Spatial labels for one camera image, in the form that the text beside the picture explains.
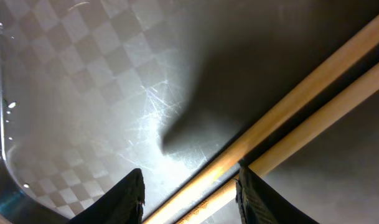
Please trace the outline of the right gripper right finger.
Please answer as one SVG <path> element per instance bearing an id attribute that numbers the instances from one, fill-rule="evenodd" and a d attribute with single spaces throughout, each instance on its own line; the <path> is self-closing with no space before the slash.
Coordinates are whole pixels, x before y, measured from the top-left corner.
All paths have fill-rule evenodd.
<path id="1" fill-rule="evenodd" d="M 316 221 L 256 175 L 243 160 L 235 178 L 235 202 L 242 224 L 315 224 Z"/>

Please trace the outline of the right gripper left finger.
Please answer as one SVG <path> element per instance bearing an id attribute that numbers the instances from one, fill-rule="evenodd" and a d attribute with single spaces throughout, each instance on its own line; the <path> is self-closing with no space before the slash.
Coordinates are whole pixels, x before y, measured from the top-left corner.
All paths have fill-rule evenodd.
<path id="1" fill-rule="evenodd" d="M 70 224 L 140 224 L 145 204 L 141 169 L 135 168 Z"/>

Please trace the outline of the wooden chopstick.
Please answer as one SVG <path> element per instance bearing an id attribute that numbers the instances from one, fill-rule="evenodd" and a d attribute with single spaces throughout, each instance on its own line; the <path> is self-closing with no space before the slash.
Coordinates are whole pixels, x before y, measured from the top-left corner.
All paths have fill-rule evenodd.
<path id="1" fill-rule="evenodd" d="M 379 15 L 320 64 L 232 145 L 163 203 L 145 223 L 166 223 L 285 121 L 379 44 Z"/>
<path id="2" fill-rule="evenodd" d="M 247 167 L 262 178 L 378 90 L 379 63 Z M 181 218 L 178 224 L 201 223 L 235 198 L 235 178 Z"/>

